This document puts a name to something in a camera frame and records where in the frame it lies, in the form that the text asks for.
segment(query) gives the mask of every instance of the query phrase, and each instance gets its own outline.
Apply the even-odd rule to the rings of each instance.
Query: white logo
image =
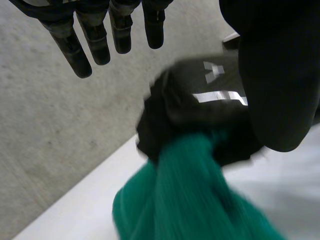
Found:
[[[215,65],[214,63],[204,61],[204,69],[210,70],[212,72],[205,75],[205,80],[207,84],[212,83],[214,80],[216,80],[220,75],[225,73],[223,66]]]

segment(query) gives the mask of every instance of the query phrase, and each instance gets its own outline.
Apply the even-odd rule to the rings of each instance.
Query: gray floor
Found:
[[[232,30],[218,0],[176,0],[165,44],[149,49],[142,9],[132,51],[77,78],[49,33],[8,1],[0,3],[0,240],[9,240],[135,133],[149,82],[184,56],[218,53]],[[110,32],[109,17],[105,19]]]

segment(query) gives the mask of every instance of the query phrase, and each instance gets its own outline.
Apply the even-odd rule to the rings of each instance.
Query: gloved hand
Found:
[[[144,101],[138,149],[157,164],[162,148],[179,136],[222,130],[225,141],[213,156],[221,166],[248,160],[260,150],[263,145],[251,127],[237,62],[236,56],[203,57],[165,70]]]
[[[74,12],[97,65],[110,62],[104,19],[109,10],[115,49],[120,54],[131,50],[131,13],[142,2],[145,32],[149,46],[164,43],[165,9],[173,0],[10,0],[31,18],[38,19],[50,32],[74,73],[80,78],[92,68],[75,33]]]

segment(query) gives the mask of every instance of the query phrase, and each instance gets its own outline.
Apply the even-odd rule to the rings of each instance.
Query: green towel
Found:
[[[285,239],[228,187],[212,158],[220,138],[185,135],[126,183],[112,212],[121,240]]]

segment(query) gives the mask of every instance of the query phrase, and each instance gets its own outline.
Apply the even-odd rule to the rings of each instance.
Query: white surface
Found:
[[[116,240],[116,192],[145,162],[134,136],[14,240]],[[320,239],[320,127],[290,153],[264,151],[225,176],[291,240]]]
[[[237,32],[234,32],[234,33],[226,36],[225,39],[222,40],[222,42],[223,42],[223,43],[226,43],[226,42],[228,42],[228,41],[230,41],[230,40],[232,40],[232,39],[235,39],[235,38],[237,38],[237,37],[240,37],[240,35],[239,35]]]

